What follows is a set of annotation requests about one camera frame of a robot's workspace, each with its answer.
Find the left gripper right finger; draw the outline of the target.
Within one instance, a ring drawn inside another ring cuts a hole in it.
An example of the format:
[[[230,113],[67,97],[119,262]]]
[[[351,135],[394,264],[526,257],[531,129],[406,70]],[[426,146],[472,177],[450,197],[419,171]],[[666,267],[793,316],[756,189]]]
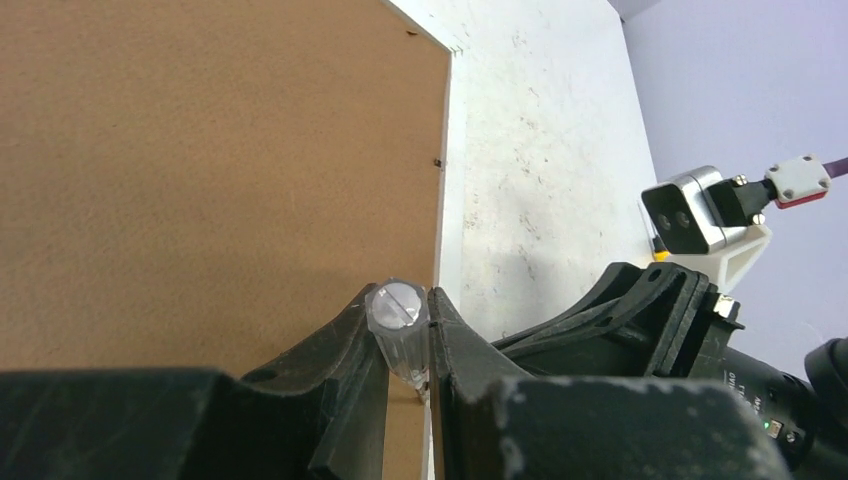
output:
[[[433,288],[431,418],[438,479],[785,479],[738,396],[711,381],[537,378]]]

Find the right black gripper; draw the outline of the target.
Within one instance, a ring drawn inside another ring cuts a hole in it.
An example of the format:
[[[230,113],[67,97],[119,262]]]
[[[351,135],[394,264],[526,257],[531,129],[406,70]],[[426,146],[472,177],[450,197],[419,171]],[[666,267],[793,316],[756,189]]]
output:
[[[847,477],[847,339],[806,354],[802,380],[730,348],[740,305],[673,263],[607,266],[565,312],[494,347],[536,376],[668,377],[696,331],[685,376],[724,384],[759,417],[796,479]]]

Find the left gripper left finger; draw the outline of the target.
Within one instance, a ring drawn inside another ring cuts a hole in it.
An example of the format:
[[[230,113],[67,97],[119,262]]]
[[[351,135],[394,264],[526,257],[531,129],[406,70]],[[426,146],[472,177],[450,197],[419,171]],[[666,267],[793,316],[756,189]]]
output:
[[[1,376],[5,479],[378,479],[388,371],[364,293],[274,360]]]

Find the white picture frame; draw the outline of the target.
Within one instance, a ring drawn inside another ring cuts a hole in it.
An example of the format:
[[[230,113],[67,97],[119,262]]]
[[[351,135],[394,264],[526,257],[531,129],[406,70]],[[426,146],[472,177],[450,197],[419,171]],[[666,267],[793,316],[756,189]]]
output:
[[[5,1],[1,376],[240,378],[435,282],[452,54],[384,1]],[[424,407],[388,378],[383,473]]]

